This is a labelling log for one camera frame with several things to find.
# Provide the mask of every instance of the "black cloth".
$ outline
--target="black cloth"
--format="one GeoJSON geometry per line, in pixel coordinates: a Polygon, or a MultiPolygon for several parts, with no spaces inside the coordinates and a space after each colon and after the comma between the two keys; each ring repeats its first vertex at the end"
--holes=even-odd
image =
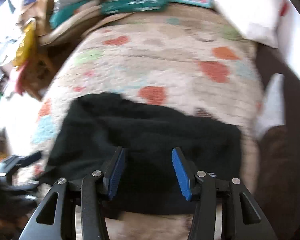
{"type": "Polygon", "coordinates": [[[134,103],[119,94],[76,98],[50,153],[43,182],[83,178],[127,149],[127,166],[109,204],[130,212],[188,213],[193,204],[181,195],[171,153],[180,147],[199,170],[220,179],[239,176],[241,133],[230,124],[186,116],[164,106],[134,103]]]}
{"type": "Polygon", "coordinates": [[[0,186],[0,219],[15,223],[17,218],[25,216],[36,206],[35,201],[13,196],[0,186]]]}

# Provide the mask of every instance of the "bed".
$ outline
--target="bed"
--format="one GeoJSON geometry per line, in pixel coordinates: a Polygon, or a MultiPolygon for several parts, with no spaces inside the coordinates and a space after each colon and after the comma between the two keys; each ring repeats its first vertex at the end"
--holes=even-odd
{"type": "MultiPolygon", "coordinates": [[[[171,4],[163,12],[140,12],[90,33],[55,76],[38,113],[33,151],[39,163],[20,170],[18,183],[43,171],[70,102],[89,93],[110,91],[133,101],[163,105],[188,115],[235,124],[242,131],[241,177],[253,192],[258,148],[253,120],[262,100],[254,65],[256,44],[244,40],[214,11],[171,4]]],[[[49,187],[42,186],[45,195],[49,187]]],[[[217,225],[222,212],[218,208],[217,225]]],[[[77,210],[77,239],[81,239],[77,210]]],[[[186,239],[192,215],[123,213],[108,219],[111,240],[186,239]]],[[[216,227],[216,239],[221,227],[216,227]]]]}

